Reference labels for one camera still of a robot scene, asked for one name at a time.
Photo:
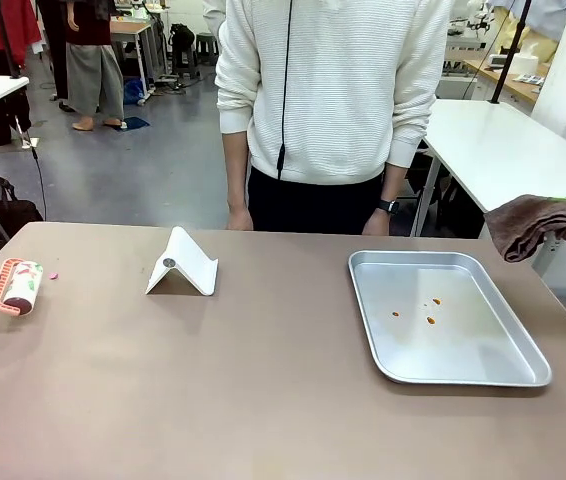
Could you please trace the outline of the person's left hand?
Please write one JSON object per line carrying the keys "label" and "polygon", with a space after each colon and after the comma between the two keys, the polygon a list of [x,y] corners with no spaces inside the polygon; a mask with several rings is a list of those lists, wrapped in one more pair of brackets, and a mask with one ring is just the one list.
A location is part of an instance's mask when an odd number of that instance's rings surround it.
{"label": "person's left hand", "polygon": [[367,220],[362,234],[367,236],[388,236],[391,215],[384,210],[375,209]]}

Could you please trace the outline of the person's right hand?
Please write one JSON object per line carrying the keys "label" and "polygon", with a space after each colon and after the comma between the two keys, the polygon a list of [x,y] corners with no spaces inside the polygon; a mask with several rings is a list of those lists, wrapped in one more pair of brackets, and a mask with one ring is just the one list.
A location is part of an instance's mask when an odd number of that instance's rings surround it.
{"label": "person's right hand", "polygon": [[253,221],[246,207],[230,208],[226,228],[233,231],[252,231]]}

